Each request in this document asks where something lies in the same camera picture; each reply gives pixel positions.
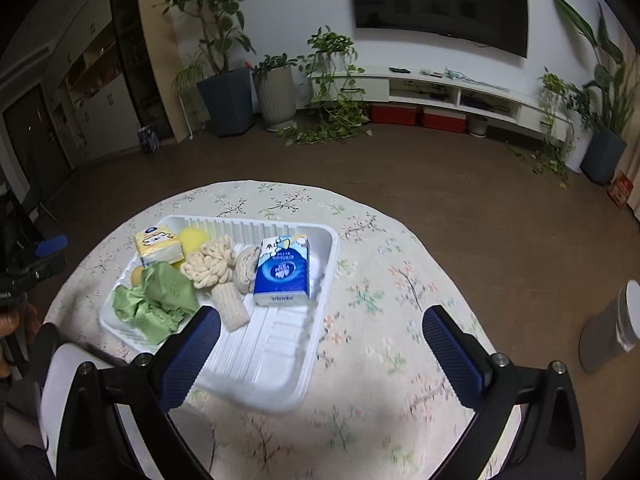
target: gray trash bin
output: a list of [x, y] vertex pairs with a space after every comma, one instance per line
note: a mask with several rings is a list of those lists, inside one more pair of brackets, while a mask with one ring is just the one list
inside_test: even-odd
[[619, 355], [630, 352], [640, 339], [640, 285], [629, 280], [617, 296], [582, 329], [580, 364], [594, 372]]

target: tray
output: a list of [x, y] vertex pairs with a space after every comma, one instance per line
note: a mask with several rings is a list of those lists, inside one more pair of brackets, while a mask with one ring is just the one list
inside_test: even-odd
[[[338, 255], [338, 235], [320, 224], [268, 222], [230, 218], [172, 215], [157, 222], [174, 233], [192, 226], [205, 230], [211, 238], [231, 236], [234, 253], [263, 238], [307, 234], [310, 258], [309, 306], [265, 308], [255, 306], [247, 294], [244, 306], [251, 315], [248, 325], [229, 333], [223, 327], [220, 339], [205, 363], [195, 385], [249, 408], [271, 413], [295, 409], [303, 400], [316, 361], [324, 306], [331, 292]], [[140, 265], [135, 254], [116, 285], [131, 286], [131, 271]], [[215, 306], [207, 292], [196, 292], [198, 302]], [[139, 352], [155, 353], [160, 345], [150, 345], [137, 328], [115, 315], [111, 294], [98, 315], [100, 325]], [[180, 331], [188, 320], [183, 320]]]

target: tissue pack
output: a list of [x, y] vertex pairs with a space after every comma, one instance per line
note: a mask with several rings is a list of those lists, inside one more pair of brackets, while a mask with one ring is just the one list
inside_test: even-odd
[[172, 264], [184, 258], [182, 243], [166, 225], [153, 226], [136, 234], [136, 249], [145, 267], [155, 262]]
[[260, 306], [309, 303], [309, 243], [306, 235], [265, 238], [255, 274], [254, 302]]

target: round table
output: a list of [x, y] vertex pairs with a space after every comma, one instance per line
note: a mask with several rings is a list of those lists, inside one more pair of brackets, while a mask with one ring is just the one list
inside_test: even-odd
[[[132, 257], [134, 234], [171, 214], [327, 224], [340, 251], [324, 332], [302, 405], [284, 416], [247, 411], [192, 389], [172, 420], [216, 480], [427, 479], [473, 416], [460, 405], [420, 330], [443, 305], [464, 332], [494, 348], [456, 286], [417, 237], [379, 211], [324, 189], [222, 182], [152, 206], [83, 261], [47, 321], [72, 340], [127, 361], [135, 352], [103, 331], [98, 310]], [[514, 408], [481, 478], [497, 473], [516, 435]]]

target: beige knitted fabric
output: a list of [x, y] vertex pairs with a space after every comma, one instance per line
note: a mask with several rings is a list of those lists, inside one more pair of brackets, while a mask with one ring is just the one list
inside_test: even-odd
[[255, 269], [258, 266], [259, 257], [260, 247], [257, 245], [248, 246], [238, 254], [236, 270], [234, 271], [234, 283], [240, 294], [254, 291]]
[[180, 272], [193, 281], [195, 288], [231, 281], [235, 264], [231, 245], [228, 235], [204, 242], [199, 250], [187, 255]]
[[250, 316], [233, 282], [219, 283], [211, 289], [211, 299], [229, 332], [249, 323]]

